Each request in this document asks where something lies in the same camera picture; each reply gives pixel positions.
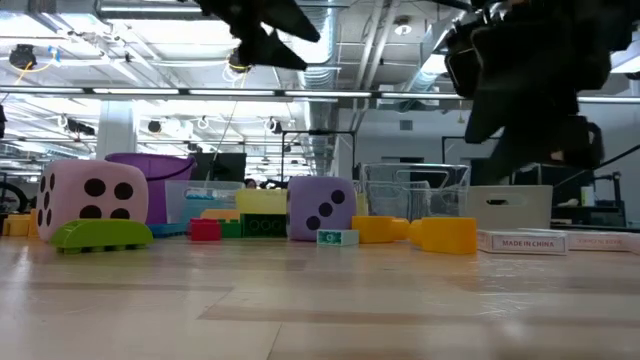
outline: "purple foam die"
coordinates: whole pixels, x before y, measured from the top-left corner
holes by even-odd
[[[289,181],[289,239],[316,241],[318,230],[349,230],[355,215],[356,193],[351,181],[321,176],[299,176]]]

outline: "red toy block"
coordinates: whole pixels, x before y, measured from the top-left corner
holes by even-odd
[[[219,241],[222,238],[222,228],[218,220],[191,219],[191,241]]]

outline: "white box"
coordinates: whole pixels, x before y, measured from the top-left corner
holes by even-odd
[[[567,255],[569,240],[563,232],[478,230],[478,250],[493,254]]]
[[[640,255],[640,234],[625,234],[625,247],[636,255]]]
[[[351,246],[360,244],[358,230],[318,230],[318,245]]]
[[[578,251],[629,251],[626,245],[628,233],[606,231],[576,231],[576,230],[547,230],[521,229],[527,231],[547,231],[564,233],[569,238],[569,250]]]

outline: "green lego brick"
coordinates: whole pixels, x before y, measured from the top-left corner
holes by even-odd
[[[51,245],[65,254],[144,248],[153,243],[151,230],[141,223],[120,219],[81,219],[61,226]]]
[[[287,216],[274,214],[242,214],[242,236],[245,238],[287,237]]]
[[[218,223],[222,229],[223,239],[239,239],[242,237],[242,225],[238,220],[227,222],[225,219],[218,219]]]

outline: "cardboard box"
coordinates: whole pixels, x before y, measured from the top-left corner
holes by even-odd
[[[537,230],[551,233],[564,233],[569,237],[569,250],[578,251],[629,251],[625,244],[628,233],[605,231],[577,231],[577,230]]]
[[[567,255],[569,239],[564,232],[478,230],[478,250],[493,254]]]

